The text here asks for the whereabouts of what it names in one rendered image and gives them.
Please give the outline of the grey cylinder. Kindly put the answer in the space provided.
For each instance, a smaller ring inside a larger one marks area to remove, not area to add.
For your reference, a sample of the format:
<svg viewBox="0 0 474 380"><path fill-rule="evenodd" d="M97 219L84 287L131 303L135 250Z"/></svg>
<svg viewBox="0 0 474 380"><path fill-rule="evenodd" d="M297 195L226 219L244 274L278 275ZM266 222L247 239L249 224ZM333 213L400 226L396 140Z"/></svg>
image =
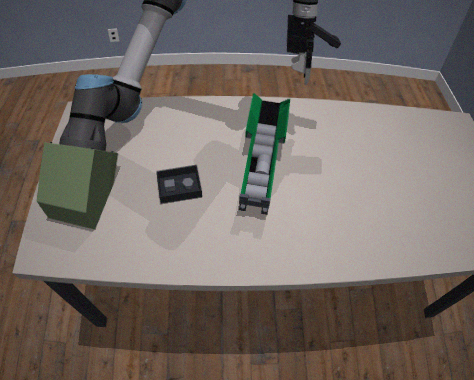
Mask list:
<svg viewBox="0 0 474 380"><path fill-rule="evenodd" d="M254 144L272 146L274 145L275 136L256 133Z"/></svg>
<svg viewBox="0 0 474 380"><path fill-rule="evenodd" d="M269 175L249 172L247 184L257 185L257 186L268 186Z"/></svg>
<svg viewBox="0 0 474 380"><path fill-rule="evenodd" d="M272 150L273 147L270 146L264 146L264 145L258 145L254 144L253 146L253 151L252 151L252 157L258 158L259 155L261 154L266 154L268 156L272 156Z"/></svg>
<svg viewBox="0 0 474 380"><path fill-rule="evenodd" d="M256 133L258 134L275 136L275 132L276 132L276 126L260 124L260 123L258 123L257 125Z"/></svg>
<svg viewBox="0 0 474 380"><path fill-rule="evenodd" d="M249 198L262 199L266 197L267 187L247 184L245 194Z"/></svg>
<svg viewBox="0 0 474 380"><path fill-rule="evenodd" d="M271 157L266 154L258 156L255 173L269 175Z"/></svg>

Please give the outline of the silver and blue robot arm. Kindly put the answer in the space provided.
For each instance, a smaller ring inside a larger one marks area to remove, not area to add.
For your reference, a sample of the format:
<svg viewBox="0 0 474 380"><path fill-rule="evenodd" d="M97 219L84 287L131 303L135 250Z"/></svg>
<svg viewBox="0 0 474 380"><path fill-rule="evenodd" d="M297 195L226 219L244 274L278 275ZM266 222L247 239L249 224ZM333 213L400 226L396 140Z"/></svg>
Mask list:
<svg viewBox="0 0 474 380"><path fill-rule="evenodd" d="M127 123L137 117L142 107L140 80L151 53L165 21L178 13L185 3L186 0L143 1L143 14L117 75L85 74L78 77L69 121L59 144L106 151L105 119ZM315 18L317 8L318 0L293 0L296 17ZM339 48L339 38L316 25L312 22L307 29L330 46Z"/></svg>

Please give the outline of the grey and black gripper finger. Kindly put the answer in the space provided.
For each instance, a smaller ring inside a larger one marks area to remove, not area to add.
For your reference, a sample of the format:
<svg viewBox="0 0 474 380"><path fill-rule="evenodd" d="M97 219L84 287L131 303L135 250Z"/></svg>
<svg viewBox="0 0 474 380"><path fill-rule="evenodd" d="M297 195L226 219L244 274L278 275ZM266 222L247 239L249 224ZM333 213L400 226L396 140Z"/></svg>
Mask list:
<svg viewBox="0 0 474 380"><path fill-rule="evenodd" d="M305 74L304 85L307 85L310 79L311 63L312 63L312 44L309 44L309 49L307 49L307 54L308 54L307 56L306 54L301 54L299 56L299 61L292 64L293 70ZM306 63L305 63L305 57L306 57Z"/></svg>
<svg viewBox="0 0 474 380"><path fill-rule="evenodd" d="M299 56L300 56L301 54L304 54L304 53L299 53L299 55L298 55L298 56L296 56L296 57L293 57L293 58L292 58L292 60L291 60L291 61L292 61L292 63L296 63L296 62L298 62L298 61L299 61Z"/></svg>

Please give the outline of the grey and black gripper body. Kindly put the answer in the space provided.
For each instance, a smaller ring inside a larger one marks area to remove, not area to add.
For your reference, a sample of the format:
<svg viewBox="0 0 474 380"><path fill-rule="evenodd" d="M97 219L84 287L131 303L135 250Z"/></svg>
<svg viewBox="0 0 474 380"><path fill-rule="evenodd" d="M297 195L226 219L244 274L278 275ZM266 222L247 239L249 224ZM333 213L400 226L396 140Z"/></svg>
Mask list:
<svg viewBox="0 0 474 380"><path fill-rule="evenodd" d="M293 18L290 18L290 16L293 16ZM304 22L305 25L301 24L302 22ZM307 49L309 49L309 44L312 44L313 52L315 36L314 33L307 29L311 22L316 22L316 17L300 18L294 15L288 15L287 52L296 54L305 53Z"/></svg>

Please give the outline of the dark grey flat bar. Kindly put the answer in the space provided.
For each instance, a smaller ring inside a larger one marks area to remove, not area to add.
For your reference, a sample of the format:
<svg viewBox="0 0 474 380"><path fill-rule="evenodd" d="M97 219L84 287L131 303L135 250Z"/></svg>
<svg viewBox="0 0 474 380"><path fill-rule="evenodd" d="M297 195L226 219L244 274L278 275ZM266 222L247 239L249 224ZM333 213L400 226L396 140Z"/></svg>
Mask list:
<svg viewBox="0 0 474 380"><path fill-rule="evenodd" d="M269 208L270 204L261 203L261 201L262 201L262 199L255 199L255 198L249 198L249 197L248 197L248 200L239 199L239 203L242 203L242 204L248 204L248 205L254 205L254 206Z"/></svg>

